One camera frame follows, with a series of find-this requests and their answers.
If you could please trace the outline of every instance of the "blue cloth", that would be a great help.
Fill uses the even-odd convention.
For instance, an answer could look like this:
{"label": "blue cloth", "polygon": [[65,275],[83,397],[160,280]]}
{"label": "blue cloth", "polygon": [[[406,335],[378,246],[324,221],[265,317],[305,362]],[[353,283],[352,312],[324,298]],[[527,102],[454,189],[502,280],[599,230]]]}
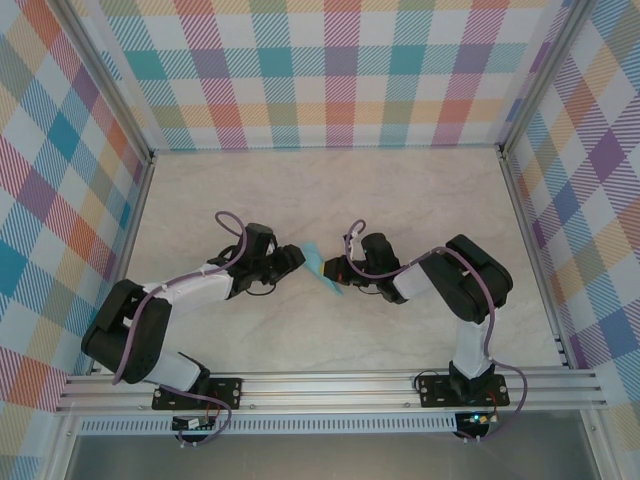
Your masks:
{"label": "blue cloth", "polygon": [[324,265],[324,258],[322,258],[322,254],[320,253],[320,250],[318,250],[316,242],[305,243],[304,245],[300,246],[300,250],[302,250],[304,258],[306,259],[306,261],[304,262],[304,266],[311,270],[311,272],[313,272],[316,277],[322,280],[322,282],[327,287],[329,287],[338,295],[342,296],[342,290],[340,290],[340,287],[338,287],[338,285],[322,275],[321,269]]}

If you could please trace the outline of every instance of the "floor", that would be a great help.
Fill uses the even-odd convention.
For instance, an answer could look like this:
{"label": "floor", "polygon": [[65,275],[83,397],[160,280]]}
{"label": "floor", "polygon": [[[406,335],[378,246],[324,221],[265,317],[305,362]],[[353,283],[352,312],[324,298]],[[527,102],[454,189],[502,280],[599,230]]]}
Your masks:
{"label": "floor", "polygon": [[[236,239],[214,221],[231,210],[280,244],[315,241],[325,259],[364,218],[401,262],[464,233],[511,273],[491,350],[521,366],[559,365],[551,330],[492,149],[294,150],[161,155],[129,278],[160,281],[199,267]],[[332,292],[299,269],[266,297],[240,295],[170,325],[165,347],[212,371],[445,367],[455,317],[437,292],[404,305],[355,288]]]}

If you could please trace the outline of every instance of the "black mounting plate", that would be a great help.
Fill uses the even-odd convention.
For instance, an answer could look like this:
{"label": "black mounting plate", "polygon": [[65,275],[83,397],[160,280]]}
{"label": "black mounting plate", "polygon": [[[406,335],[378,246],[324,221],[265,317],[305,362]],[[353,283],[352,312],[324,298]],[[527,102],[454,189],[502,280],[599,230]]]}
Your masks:
{"label": "black mounting plate", "polygon": [[[242,379],[211,377],[209,389],[205,395],[222,400],[231,407],[231,410],[238,410],[242,396]],[[206,408],[206,401],[175,395],[162,387],[153,392],[152,410],[205,410]]]}
{"label": "black mounting plate", "polygon": [[487,382],[484,391],[480,392],[471,402],[463,403],[458,395],[449,387],[449,375],[420,375],[416,382],[420,392],[422,408],[434,407],[493,407],[493,399],[486,392],[496,397],[496,406],[509,405],[509,392],[503,375],[493,375]]}

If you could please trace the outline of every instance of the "light blue towel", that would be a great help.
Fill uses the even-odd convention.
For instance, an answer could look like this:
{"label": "light blue towel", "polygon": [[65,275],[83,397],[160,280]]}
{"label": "light blue towel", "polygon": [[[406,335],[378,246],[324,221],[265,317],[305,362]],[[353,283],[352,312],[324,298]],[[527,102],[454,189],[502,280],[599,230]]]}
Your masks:
{"label": "light blue towel", "polygon": [[304,258],[306,259],[306,261],[304,262],[304,266],[311,270],[316,277],[322,280],[327,287],[336,292],[338,295],[342,295],[342,290],[340,290],[340,287],[338,287],[336,283],[332,282],[327,277],[322,275],[321,268],[324,264],[324,259],[322,258],[320,250],[318,250],[316,242],[305,243],[304,245],[300,246],[300,250],[302,250]]}

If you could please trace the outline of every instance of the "marble surface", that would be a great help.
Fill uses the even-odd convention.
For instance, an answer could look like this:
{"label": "marble surface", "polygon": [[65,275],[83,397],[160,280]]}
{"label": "marble surface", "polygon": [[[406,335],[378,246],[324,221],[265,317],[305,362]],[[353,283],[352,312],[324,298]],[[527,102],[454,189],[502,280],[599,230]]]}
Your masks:
{"label": "marble surface", "polygon": [[[231,210],[280,244],[315,241],[325,259],[364,218],[401,262],[464,233],[511,273],[491,350],[520,366],[559,365],[551,330],[492,149],[303,150],[162,155],[129,268],[138,282],[193,270],[236,239]],[[170,325],[165,346],[213,371],[445,367],[455,317],[432,291],[392,305],[356,288],[331,292],[306,269],[267,297],[238,296]]]}

